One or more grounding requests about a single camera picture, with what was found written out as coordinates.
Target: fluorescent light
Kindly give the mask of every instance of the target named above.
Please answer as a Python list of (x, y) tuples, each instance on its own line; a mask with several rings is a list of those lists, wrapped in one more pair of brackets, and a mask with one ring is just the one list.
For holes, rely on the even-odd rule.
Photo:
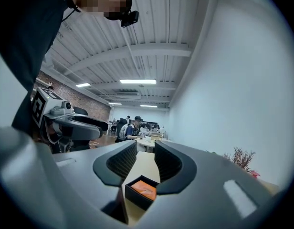
[(157, 108), (158, 106), (154, 106), (154, 105), (141, 105), (141, 107)]
[(79, 85), (76, 85), (77, 87), (83, 87), (83, 86), (90, 86), (89, 83), (83, 83), (83, 84), (79, 84)]
[(156, 84), (156, 80), (120, 80), (122, 84)]

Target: ceiling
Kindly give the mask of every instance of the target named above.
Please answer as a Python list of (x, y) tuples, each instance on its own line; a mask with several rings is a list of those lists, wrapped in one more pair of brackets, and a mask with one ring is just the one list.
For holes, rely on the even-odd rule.
[[(189, 64), (208, 0), (134, 0), (138, 23), (121, 28), (89, 13), (61, 24), (42, 71), (103, 103), (168, 108)], [(121, 84), (120, 79), (156, 79), (156, 85)]]

